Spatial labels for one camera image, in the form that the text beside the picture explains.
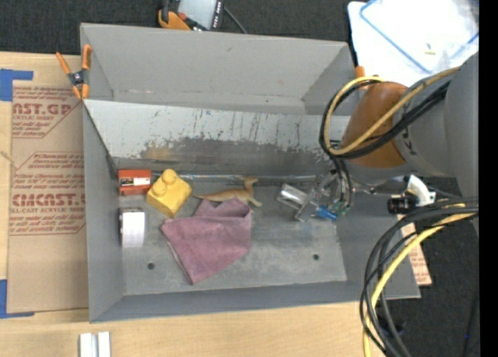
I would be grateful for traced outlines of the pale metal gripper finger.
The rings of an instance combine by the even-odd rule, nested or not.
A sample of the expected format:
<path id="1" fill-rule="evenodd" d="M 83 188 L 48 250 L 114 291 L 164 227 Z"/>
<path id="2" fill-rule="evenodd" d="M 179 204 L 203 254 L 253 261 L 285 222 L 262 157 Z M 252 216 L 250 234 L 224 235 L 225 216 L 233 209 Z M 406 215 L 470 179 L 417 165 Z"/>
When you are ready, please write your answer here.
<path id="1" fill-rule="evenodd" d="M 313 202 L 304 203 L 300 208 L 297 209 L 294 219 L 300 222 L 306 222 L 310 218 L 316 215 L 317 205 Z"/>
<path id="2" fill-rule="evenodd" d="M 309 202 L 309 195 L 290 184 L 283 184 L 276 200 L 290 208 L 303 208 Z"/>

